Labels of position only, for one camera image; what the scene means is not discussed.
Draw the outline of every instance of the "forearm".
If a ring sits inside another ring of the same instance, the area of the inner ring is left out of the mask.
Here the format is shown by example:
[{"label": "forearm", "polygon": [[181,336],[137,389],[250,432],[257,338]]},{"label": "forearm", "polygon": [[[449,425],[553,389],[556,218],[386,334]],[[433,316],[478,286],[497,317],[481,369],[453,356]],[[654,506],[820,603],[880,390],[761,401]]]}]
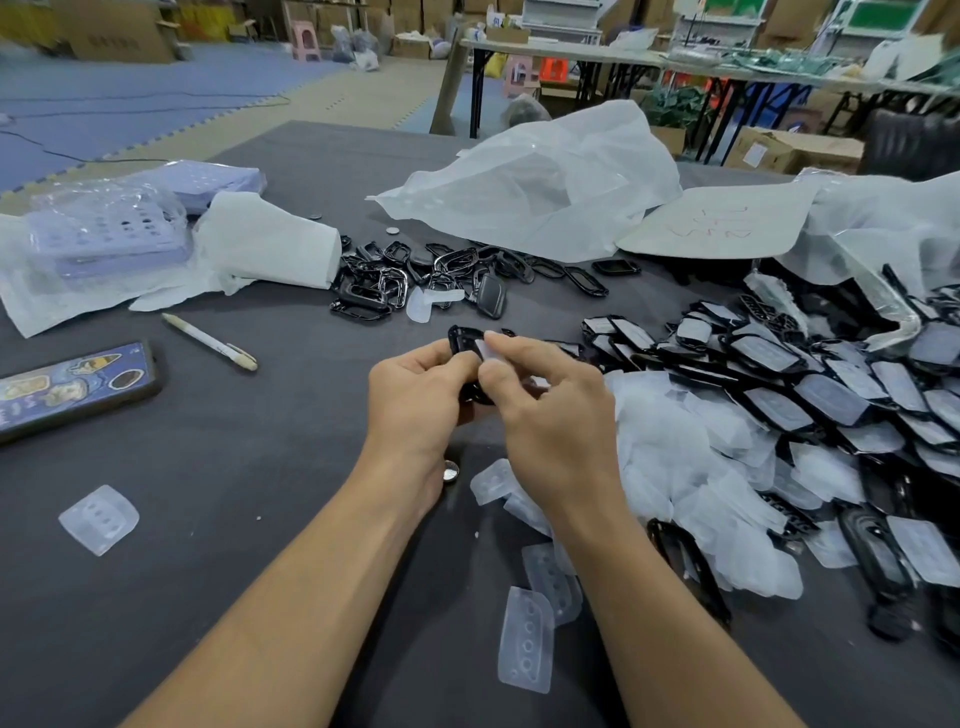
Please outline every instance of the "forearm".
[{"label": "forearm", "polygon": [[626,509],[558,522],[632,725],[803,725]]},{"label": "forearm", "polygon": [[358,473],[125,728],[300,728],[336,708],[416,516]]}]

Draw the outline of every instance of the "person's left hand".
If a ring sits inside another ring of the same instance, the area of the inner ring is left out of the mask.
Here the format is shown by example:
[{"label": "person's left hand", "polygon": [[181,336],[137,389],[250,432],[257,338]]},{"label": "person's left hand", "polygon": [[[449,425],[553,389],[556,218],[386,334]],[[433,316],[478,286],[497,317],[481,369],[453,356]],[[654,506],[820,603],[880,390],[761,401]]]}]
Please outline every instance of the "person's left hand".
[{"label": "person's left hand", "polygon": [[453,428],[474,418],[473,405],[458,396],[479,367],[475,353],[451,356],[441,340],[371,369],[367,441],[357,469],[374,481],[389,478],[394,493],[412,499],[418,519],[440,497]]}]

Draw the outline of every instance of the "plastic stool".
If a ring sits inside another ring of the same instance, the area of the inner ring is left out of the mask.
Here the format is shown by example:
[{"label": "plastic stool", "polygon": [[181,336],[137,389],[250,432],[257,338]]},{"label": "plastic stool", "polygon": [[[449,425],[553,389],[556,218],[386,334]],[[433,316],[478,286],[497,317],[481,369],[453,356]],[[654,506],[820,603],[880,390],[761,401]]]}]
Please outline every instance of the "plastic stool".
[{"label": "plastic stool", "polygon": [[294,20],[293,28],[293,53],[298,61],[309,61],[311,57],[320,60],[320,43],[317,42],[317,31],[313,23],[306,20]]},{"label": "plastic stool", "polygon": [[540,65],[540,80],[562,84],[566,81],[568,67],[569,63],[566,59],[543,59]]},{"label": "plastic stool", "polygon": [[538,71],[530,56],[510,56],[503,67],[503,95],[517,96],[524,93],[528,82],[536,81]]}]

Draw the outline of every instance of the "table surface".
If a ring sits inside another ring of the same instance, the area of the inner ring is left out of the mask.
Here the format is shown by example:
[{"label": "table surface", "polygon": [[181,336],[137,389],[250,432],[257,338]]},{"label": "table surface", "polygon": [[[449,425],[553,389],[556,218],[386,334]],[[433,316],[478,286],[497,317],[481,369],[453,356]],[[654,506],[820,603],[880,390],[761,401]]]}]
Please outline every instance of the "table surface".
[{"label": "table surface", "polygon": [[[364,198],[447,165],[465,143],[290,122],[216,161],[261,168],[264,197],[290,212],[320,211],[354,240],[386,243],[393,221]],[[786,179],[680,166],[685,186]],[[421,223],[397,224],[415,244],[459,243]],[[167,372],[153,400],[0,452],[0,725],[107,728],[135,707],[340,486],[361,446],[367,371],[379,359],[452,324],[579,340],[585,316],[616,312],[660,335],[694,301],[731,295],[681,287],[654,263],[644,271],[605,281],[605,300],[562,281],[510,281],[495,323],[455,304],[428,325],[401,314],[365,326],[330,314],[329,291],[267,282],[178,307],[256,356],[253,376],[157,314],[118,308],[29,340],[0,315],[2,372],[142,338]],[[410,544],[333,724],[624,725],[588,607],[558,630],[548,695],[497,681],[507,592],[526,586],[520,549],[543,538],[499,503],[478,507],[469,490],[505,454],[498,421],[458,430],[451,454],[460,480]],[[96,558],[57,516],[105,483],[130,499],[140,523]],[[864,623],[869,597],[857,570],[822,569],[809,553],[800,564],[799,601],[737,593],[730,604],[733,637],[801,717],[816,727],[956,725],[957,666],[933,639],[882,642]]]},{"label": "table surface", "polygon": [[710,65],[694,61],[680,61],[667,58],[660,51],[632,51],[623,48],[611,48],[609,45],[588,45],[585,43],[538,42],[534,37],[529,43],[506,43],[497,40],[474,40],[463,38],[461,43],[468,48],[480,48],[497,53],[513,53],[522,56],[549,57],[570,61],[592,61],[598,63],[630,63],[662,68],[677,73],[689,73],[697,76],[753,81],[765,84],[803,84],[813,85],[828,91],[842,93],[874,94],[881,91],[902,91],[906,93],[928,94],[960,98],[960,88],[936,84],[921,84],[910,81],[866,81],[861,79],[829,79],[805,73],[764,73],[752,68],[734,65]]}]

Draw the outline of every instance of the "pen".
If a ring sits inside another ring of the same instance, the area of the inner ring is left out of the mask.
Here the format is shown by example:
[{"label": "pen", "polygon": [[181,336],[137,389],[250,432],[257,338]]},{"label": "pen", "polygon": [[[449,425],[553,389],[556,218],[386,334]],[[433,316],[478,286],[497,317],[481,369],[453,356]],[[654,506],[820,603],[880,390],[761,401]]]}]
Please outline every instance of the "pen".
[{"label": "pen", "polygon": [[174,316],[172,313],[161,313],[160,315],[170,326],[180,329],[187,336],[196,339],[201,344],[206,344],[215,352],[221,353],[238,367],[243,367],[249,372],[256,371],[256,359],[242,349],[232,344],[224,344],[223,342],[217,341],[209,334],[200,331],[197,327],[187,324],[180,316]]}]

